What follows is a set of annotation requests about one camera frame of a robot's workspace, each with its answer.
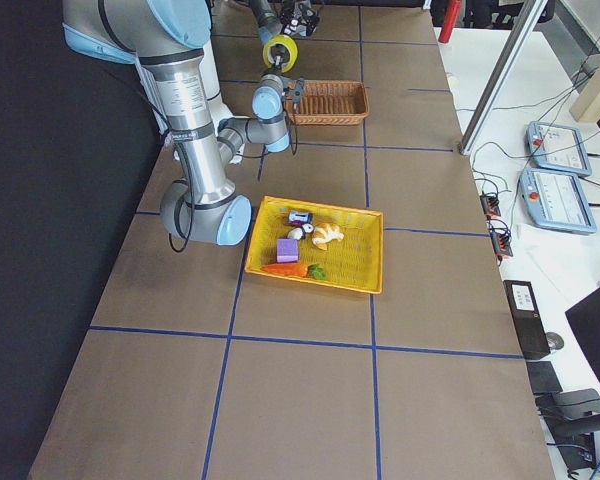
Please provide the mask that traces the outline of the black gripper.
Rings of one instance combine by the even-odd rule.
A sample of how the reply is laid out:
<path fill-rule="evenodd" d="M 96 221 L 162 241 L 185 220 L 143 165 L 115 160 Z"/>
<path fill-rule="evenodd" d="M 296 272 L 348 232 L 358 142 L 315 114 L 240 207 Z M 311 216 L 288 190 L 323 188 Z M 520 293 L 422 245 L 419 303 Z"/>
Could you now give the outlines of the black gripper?
<path fill-rule="evenodd" d="M 281 33 L 312 36 L 320 23 L 320 13 L 321 9 L 314 8 L 310 1 L 282 1 L 279 11 Z"/>
<path fill-rule="evenodd" d="M 279 93 L 288 92 L 291 79 L 284 76 L 284 68 L 286 65 L 286 55 L 277 54 L 274 56 L 273 69 L 265 70 L 260 78 L 260 86 L 268 86 L 278 91 Z"/>

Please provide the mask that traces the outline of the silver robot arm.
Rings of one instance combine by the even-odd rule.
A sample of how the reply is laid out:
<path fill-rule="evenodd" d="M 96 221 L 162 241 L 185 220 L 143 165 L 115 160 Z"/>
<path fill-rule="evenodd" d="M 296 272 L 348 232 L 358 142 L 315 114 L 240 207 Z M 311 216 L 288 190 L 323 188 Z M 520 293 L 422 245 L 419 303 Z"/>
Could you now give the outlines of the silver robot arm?
<path fill-rule="evenodd" d="M 274 8 L 271 1 L 249 1 L 248 6 L 258 24 L 258 37 L 266 44 L 276 35 L 310 37 L 320 23 L 323 5 L 316 7 L 310 1 L 279 1 Z"/>
<path fill-rule="evenodd" d="M 284 112 L 285 78 L 297 45 L 272 33 L 277 18 L 265 1 L 250 8 L 258 19 L 265 73 L 252 99 L 253 117 L 218 115 L 219 95 L 205 91 L 214 78 L 211 13 L 204 1 L 65 1 L 67 45 L 92 58 L 136 64 L 151 77 L 156 111 L 171 133 L 183 178 L 165 192 L 160 217 L 184 242 L 236 245 L 251 222 L 249 200 L 235 192 L 225 168 L 248 143 L 270 153 L 290 144 Z"/>

